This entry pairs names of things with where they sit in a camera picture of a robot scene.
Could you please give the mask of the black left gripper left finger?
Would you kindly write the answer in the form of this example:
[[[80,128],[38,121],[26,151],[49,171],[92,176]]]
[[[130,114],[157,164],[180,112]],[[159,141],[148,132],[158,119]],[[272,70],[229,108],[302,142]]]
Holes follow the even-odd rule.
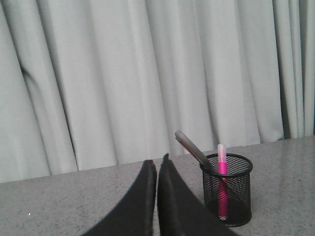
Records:
[[[84,235],[152,236],[156,184],[156,167],[152,160],[146,160],[124,197]]]

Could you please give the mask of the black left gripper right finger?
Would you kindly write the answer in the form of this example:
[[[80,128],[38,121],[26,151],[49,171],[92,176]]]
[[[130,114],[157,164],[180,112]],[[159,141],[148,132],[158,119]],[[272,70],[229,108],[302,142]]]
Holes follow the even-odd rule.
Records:
[[[160,167],[157,211],[161,236],[236,236],[197,199],[169,154]]]

